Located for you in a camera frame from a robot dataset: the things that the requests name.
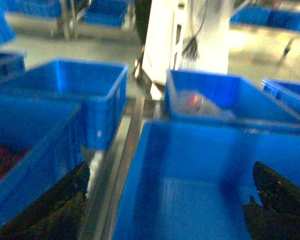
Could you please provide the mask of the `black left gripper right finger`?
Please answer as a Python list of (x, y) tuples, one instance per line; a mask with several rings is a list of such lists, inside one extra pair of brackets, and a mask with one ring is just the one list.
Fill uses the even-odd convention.
[(252, 170), (261, 204), (253, 196), (242, 207), (252, 240), (300, 240), (300, 187), (257, 161)]

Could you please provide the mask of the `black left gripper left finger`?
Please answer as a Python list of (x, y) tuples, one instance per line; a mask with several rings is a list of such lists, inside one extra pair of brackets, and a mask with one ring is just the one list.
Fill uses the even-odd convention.
[(90, 168), (80, 163), (0, 227), (0, 240), (76, 240), (87, 205)]

